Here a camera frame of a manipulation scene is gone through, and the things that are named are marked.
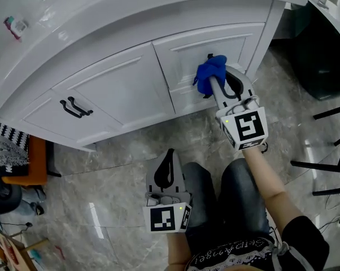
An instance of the forearm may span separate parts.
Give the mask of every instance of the forearm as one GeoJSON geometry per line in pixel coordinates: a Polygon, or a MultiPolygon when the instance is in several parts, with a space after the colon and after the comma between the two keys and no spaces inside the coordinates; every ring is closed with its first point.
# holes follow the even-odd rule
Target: forearm
{"type": "Polygon", "coordinates": [[[268,164],[257,147],[243,151],[265,207],[271,214],[280,234],[294,218],[302,216],[301,211],[292,203],[284,184],[268,164]]]}
{"type": "Polygon", "coordinates": [[[168,233],[169,265],[186,265],[191,259],[191,252],[185,233],[168,233]]]}
{"type": "Polygon", "coordinates": [[[283,182],[257,147],[243,150],[243,154],[264,200],[285,192],[283,182]]]}

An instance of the small bottle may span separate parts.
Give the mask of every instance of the small bottle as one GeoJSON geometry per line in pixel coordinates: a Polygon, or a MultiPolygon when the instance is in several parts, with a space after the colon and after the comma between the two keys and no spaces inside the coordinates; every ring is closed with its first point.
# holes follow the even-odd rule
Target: small bottle
{"type": "Polygon", "coordinates": [[[13,16],[7,17],[3,23],[17,40],[20,39],[23,32],[27,28],[24,20],[15,19],[13,16]]]}

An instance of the cabinet panel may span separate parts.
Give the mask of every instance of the cabinet panel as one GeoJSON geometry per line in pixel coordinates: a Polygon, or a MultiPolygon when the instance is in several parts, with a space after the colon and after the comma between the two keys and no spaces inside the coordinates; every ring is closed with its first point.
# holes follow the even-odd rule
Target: cabinet panel
{"type": "MultiPolygon", "coordinates": [[[[77,118],[63,109],[60,100],[66,100],[49,90],[18,115],[21,125],[52,133],[73,143],[86,144],[108,136],[114,130],[93,117],[77,118]]],[[[78,113],[67,101],[66,107],[78,113]]]]}
{"type": "Polygon", "coordinates": [[[246,70],[264,23],[208,27],[164,37],[153,42],[170,90],[190,86],[207,55],[225,55],[227,65],[246,70]]]}
{"type": "Polygon", "coordinates": [[[165,79],[151,43],[125,50],[83,69],[54,87],[77,93],[125,128],[173,116],[165,79]]]}
{"type": "MultiPolygon", "coordinates": [[[[232,67],[244,73],[242,68],[236,65],[232,65],[232,67]]],[[[230,86],[227,83],[224,88],[227,93],[230,93],[230,86]]],[[[195,111],[216,106],[214,96],[204,98],[204,94],[198,91],[197,85],[191,84],[180,89],[171,90],[170,96],[177,115],[187,115],[195,111]]]]}

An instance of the marble floor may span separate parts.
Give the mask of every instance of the marble floor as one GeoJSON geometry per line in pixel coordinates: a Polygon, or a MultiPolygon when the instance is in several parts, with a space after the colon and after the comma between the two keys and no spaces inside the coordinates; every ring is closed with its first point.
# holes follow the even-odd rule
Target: marble floor
{"type": "MultiPolygon", "coordinates": [[[[322,226],[340,214],[340,196],[327,201],[311,192],[340,186],[340,174],[295,168],[290,160],[338,162],[340,146],[333,142],[340,138],[340,114],[318,121],[312,115],[340,106],[340,97],[323,102],[312,98],[299,85],[283,49],[274,47],[257,71],[254,89],[267,113],[265,156],[295,204],[322,226]]],[[[51,244],[39,250],[44,270],[164,270],[166,238],[147,234],[144,228],[145,174],[152,160],[172,147],[182,163],[196,161],[211,172],[218,194],[223,170],[241,153],[233,152],[222,135],[213,119],[215,111],[107,139],[97,143],[95,153],[55,145],[55,165],[63,177],[49,178],[46,213],[38,217],[9,213],[1,220],[32,222],[22,236],[27,244],[50,239],[51,244]]],[[[21,229],[5,228],[8,233],[21,229]]],[[[334,238],[335,228],[333,224],[323,229],[326,239],[334,238]]]]}

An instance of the metal rod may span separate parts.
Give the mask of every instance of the metal rod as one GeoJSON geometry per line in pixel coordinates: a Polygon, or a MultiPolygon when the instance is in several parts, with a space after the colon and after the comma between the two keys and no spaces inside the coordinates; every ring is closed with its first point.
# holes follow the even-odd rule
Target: metal rod
{"type": "Polygon", "coordinates": [[[321,171],[340,173],[339,165],[312,164],[312,163],[304,163],[302,161],[294,161],[294,160],[291,160],[290,164],[295,167],[301,167],[301,168],[307,168],[307,169],[319,169],[321,171]]]}
{"type": "Polygon", "coordinates": [[[337,107],[337,108],[330,110],[330,111],[325,111],[325,112],[319,113],[318,115],[313,115],[313,117],[314,117],[315,120],[318,120],[318,119],[322,119],[323,117],[335,115],[337,113],[340,113],[340,107],[337,107]]]}
{"type": "Polygon", "coordinates": [[[313,196],[336,195],[336,194],[340,194],[340,188],[333,189],[333,190],[312,192],[313,196]]]}
{"type": "Polygon", "coordinates": [[[340,139],[334,143],[334,146],[337,147],[340,144],[340,139]]]}

